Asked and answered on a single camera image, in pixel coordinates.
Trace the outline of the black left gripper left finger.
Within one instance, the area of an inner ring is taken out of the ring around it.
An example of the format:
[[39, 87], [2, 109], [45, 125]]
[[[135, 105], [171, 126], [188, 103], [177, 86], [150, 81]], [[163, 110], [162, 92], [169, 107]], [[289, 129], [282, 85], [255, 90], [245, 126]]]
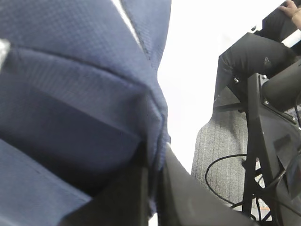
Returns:
[[91, 201], [67, 214], [59, 226], [147, 226], [148, 169], [132, 166]]

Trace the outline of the person's bare hand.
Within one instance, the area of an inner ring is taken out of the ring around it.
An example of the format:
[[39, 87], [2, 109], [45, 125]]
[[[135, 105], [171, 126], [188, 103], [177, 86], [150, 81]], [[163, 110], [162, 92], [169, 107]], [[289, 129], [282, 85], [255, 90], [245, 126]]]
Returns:
[[297, 8], [292, 0], [286, 0], [284, 5], [280, 5], [278, 9], [283, 11], [296, 26], [301, 25], [301, 9]]

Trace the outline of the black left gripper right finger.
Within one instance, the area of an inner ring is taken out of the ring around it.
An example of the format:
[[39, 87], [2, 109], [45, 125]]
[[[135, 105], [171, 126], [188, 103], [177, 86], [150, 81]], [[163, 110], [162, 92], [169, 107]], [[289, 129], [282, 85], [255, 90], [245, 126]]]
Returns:
[[250, 217], [214, 197], [182, 166], [166, 144], [157, 189], [160, 226], [254, 226]]

